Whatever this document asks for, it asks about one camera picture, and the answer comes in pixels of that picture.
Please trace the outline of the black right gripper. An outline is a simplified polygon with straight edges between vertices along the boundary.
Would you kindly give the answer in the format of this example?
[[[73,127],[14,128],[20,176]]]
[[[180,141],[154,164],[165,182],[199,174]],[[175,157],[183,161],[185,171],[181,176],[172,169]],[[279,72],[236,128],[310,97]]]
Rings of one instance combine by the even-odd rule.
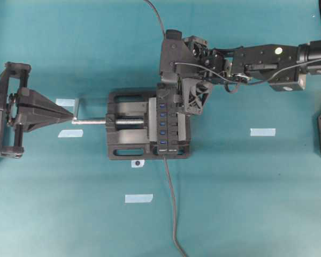
[[[187,115],[201,115],[205,102],[212,92],[212,85],[247,84],[251,76],[244,71],[233,73],[234,55],[243,47],[232,49],[208,48],[205,40],[195,36],[183,39],[195,57],[195,63],[185,61],[183,66],[196,69],[195,75],[181,79],[183,110]]]

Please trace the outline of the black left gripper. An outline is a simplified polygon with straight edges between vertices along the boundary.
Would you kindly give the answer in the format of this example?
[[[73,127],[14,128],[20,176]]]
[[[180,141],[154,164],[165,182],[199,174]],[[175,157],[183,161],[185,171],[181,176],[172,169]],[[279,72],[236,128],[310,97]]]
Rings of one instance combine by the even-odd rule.
[[[23,131],[31,132],[73,119],[71,112],[37,91],[27,88],[30,71],[31,66],[28,64],[7,62],[5,70],[0,75],[0,157],[20,158],[22,156]],[[15,94],[8,94],[10,78],[19,80],[19,90]],[[12,146],[3,145],[7,126],[14,128]]]

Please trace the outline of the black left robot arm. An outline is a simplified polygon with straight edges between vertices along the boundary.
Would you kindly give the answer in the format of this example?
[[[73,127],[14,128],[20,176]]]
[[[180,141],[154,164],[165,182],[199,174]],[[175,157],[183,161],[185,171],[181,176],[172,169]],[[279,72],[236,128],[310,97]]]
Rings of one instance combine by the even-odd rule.
[[[23,133],[67,122],[73,114],[27,86],[31,66],[7,62],[0,76],[0,157],[20,158]]]

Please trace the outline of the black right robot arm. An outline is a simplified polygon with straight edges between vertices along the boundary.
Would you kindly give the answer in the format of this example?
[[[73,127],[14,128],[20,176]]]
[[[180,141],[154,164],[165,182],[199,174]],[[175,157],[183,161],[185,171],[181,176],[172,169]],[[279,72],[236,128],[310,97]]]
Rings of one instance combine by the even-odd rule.
[[[275,91],[305,90],[307,74],[321,74],[321,40],[299,46],[264,44],[230,49],[209,48],[199,37],[184,39],[190,60],[176,62],[181,102],[177,110],[200,115],[214,85],[230,93],[240,86],[267,83]]]

